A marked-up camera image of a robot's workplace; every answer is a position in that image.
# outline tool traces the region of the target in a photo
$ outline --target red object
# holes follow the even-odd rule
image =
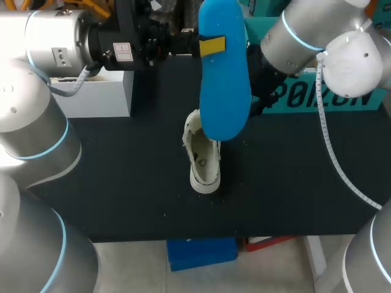
[[[267,240],[264,240],[264,241],[261,241],[258,243],[254,243],[254,244],[249,244],[247,242],[247,239],[244,239],[243,242],[246,246],[247,251],[252,252],[252,251],[259,250],[259,249],[262,249],[265,247],[272,246],[272,245],[280,243],[280,242],[284,242],[284,241],[293,239],[293,238],[296,238],[296,236],[273,237],[273,238],[270,238],[270,240],[267,239]]]

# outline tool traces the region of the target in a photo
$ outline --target blue box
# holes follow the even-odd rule
[[[168,240],[167,254],[171,271],[234,261],[238,247],[234,238]]]
[[[267,32],[278,20],[277,17],[246,18],[246,30],[251,44],[259,44]],[[288,78],[277,89],[279,101],[265,114],[317,112],[315,96],[315,70],[302,73],[297,79]],[[323,104],[326,112],[377,110],[387,91],[375,89],[361,98],[345,98],[335,95],[323,85]]]

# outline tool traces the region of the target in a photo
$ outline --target metal cylinder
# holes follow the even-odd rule
[[[391,201],[354,236],[346,249],[343,280],[348,292],[391,292],[390,235]]]
[[[367,21],[363,9],[343,0],[292,0],[261,42],[269,63],[286,74],[303,69],[339,35]]]
[[[379,32],[374,28],[376,36],[371,34],[376,47],[378,48],[383,62],[383,74],[379,86],[382,89],[391,91],[391,31],[382,29]]]
[[[79,76],[92,63],[85,10],[0,12],[0,59],[18,59],[49,77]]]
[[[28,187],[72,170],[81,144],[46,84],[22,62],[0,72],[0,144],[22,164],[3,169]]]
[[[0,174],[0,291],[93,292],[91,241],[10,177]]]

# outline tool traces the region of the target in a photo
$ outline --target screw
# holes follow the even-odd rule
[[[107,50],[104,54],[103,57],[106,57],[107,59],[110,59],[112,56],[112,52],[110,50]]]
[[[65,9],[65,10],[61,11],[61,14],[62,15],[71,15],[72,14],[72,10]]]

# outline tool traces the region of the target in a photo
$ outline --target white shoe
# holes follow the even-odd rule
[[[191,186],[200,194],[211,194],[219,188],[221,180],[221,143],[206,137],[199,110],[192,112],[186,119],[182,139],[190,158]]]

